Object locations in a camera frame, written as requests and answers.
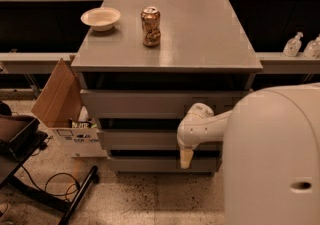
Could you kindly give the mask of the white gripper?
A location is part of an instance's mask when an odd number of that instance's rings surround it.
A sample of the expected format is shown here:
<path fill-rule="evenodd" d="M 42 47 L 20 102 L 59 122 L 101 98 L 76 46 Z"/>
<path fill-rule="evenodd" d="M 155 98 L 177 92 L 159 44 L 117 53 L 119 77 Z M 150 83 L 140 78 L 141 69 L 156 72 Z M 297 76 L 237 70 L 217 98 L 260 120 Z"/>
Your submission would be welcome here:
<path fill-rule="evenodd" d="M 191 161 L 194 154 L 194 149 L 199 145 L 198 138 L 183 138 L 182 136 L 177 137 L 177 142 L 180 150 L 180 165 L 182 169 L 188 169 L 191 165 Z"/>

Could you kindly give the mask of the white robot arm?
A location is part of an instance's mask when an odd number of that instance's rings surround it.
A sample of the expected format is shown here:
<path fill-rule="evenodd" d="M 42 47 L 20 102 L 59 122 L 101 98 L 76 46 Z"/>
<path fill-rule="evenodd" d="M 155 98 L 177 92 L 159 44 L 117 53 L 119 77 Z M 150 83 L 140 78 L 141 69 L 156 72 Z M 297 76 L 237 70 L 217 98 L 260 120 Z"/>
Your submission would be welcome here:
<path fill-rule="evenodd" d="M 194 104 L 177 129 L 180 164 L 223 143 L 225 225 L 320 225 L 320 84 L 255 91 L 216 115 Z"/>

